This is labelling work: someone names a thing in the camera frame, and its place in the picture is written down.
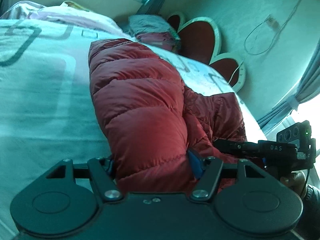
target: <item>puffer jacket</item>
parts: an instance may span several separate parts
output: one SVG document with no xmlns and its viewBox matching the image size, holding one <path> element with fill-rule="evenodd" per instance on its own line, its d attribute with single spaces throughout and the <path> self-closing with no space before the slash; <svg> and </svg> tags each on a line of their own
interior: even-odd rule
<svg viewBox="0 0 320 240">
<path fill-rule="evenodd" d="M 237 162 L 212 146 L 217 138 L 246 140 L 234 93 L 198 94 L 167 61 L 126 39 L 93 42 L 89 66 L 94 109 L 122 192 L 189 193 L 197 181 L 187 148 Z M 233 183 L 222 179 L 220 190 Z"/>
</svg>

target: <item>black device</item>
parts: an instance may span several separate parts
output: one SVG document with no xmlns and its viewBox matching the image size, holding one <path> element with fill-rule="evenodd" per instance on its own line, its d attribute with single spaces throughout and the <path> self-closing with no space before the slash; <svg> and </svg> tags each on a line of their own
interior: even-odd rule
<svg viewBox="0 0 320 240">
<path fill-rule="evenodd" d="M 308 170 L 316 162 L 316 139 L 311 138 L 309 121 L 297 122 L 280 131 L 276 142 L 259 140 L 252 142 L 233 142 L 218 139 L 214 146 L 223 153 L 238 157 L 260 157 L 267 170 L 272 170 L 279 179 L 291 171 Z"/>
<path fill-rule="evenodd" d="M 271 163 L 282 160 L 292 168 L 309 167 L 314 161 L 314 139 L 306 143 L 310 147 L 305 154 L 310 156 L 305 160 L 298 158 L 294 144 L 217 140 L 215 146 Z M 113 182 L 111 159 L 95 158 L 85 164 L 64 159 L 12 200 L 11 215 L 20 231 L 16 239 L 299 239 L 292 231 L 303 208 L 296 193 L 248 159 L 226 164 L 202 158 L 192 149 L 187 154 L 200 178 L 189 196 L 123 195 Z M 92 192 L 77 185 L 75 178 L 89 179 Z M 225 178 L 235 178 L 236 183 L 217 194 Z"/>
</svg>

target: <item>screw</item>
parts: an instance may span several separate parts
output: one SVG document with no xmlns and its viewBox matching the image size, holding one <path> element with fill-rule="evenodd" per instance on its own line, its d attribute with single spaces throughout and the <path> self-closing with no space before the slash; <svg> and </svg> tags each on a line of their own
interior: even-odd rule
<svg viewBox="0 0 320 240">
<path fill-rule="evenodd" d="M 161 201 L 161 199 L 160 199 L 160 198 L 158 198 L 158 197 L 155 197 L 155 198 L 153 198 L 153 199 L 152 199 L 152 201 L 153 201 L 153 202 L 160 202 L 160 201 Z"/>
<path fill-rule="evenodd" d="M 197 189 L 192 193 L 192 195 L 196 198 L 204 198 L 209 196 L 209 193 L 204 189 Z"/>
<path fill-rule="evenodd" d="M 114 199 L 114 198 L 119 198 L 121 196 L 120 192 L 115 190 L 115 189 L 112 189 L 112 190 L 108 190 L 104 193 L 104 195 L 107 197 L 107 198 L 111 198 L 111 199 Z"/>
<path fill-rule="evenodd" d="M 143 200 L 143 203 L 144 203 L 144 204 L 147 204 L 147 205 L 150 205 L 150 204 L 152 203 L 152 201 L 151 201 L 151 200 L 148 200 L 148 199 L 144 199 L 144 200 Z"/>
</svg>

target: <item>window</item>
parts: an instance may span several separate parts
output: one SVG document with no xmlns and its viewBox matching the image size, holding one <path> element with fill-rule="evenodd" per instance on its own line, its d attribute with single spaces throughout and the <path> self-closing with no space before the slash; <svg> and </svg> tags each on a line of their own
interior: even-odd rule
<svg viewBox="0 0 320 240">
<path fill-rule="evenodd" d="M 320 95 L 310 101 L 300 104 L 298 111 L 293 110 L 291 117 L 295 122 L 308 120 L 311 125 L 311 137 L 316 139 L 316 150 L 320 151 Z M 320 174 L 320 157 L 316 158 L 315 168 Z"/>
</svg>

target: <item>bed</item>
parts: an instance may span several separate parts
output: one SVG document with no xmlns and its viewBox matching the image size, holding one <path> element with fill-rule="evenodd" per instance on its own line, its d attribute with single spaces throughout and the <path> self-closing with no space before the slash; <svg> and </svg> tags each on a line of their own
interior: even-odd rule
<svg viewBox="0 0 320 240">
<path fill-rule="evenodd" d="M 10 202 L 39 175 L 64 158 L 82 163 L 110 154 L 90 98 L 88 50 L 92 41 L 119 37 L 40 20 L 0 20 L 0 240 L 17 234 Z M 149 47 L 196 92 L 233 91 L 209 66 Z M 238 100 L 248 141 L 265 139 Z"/>
</svg>

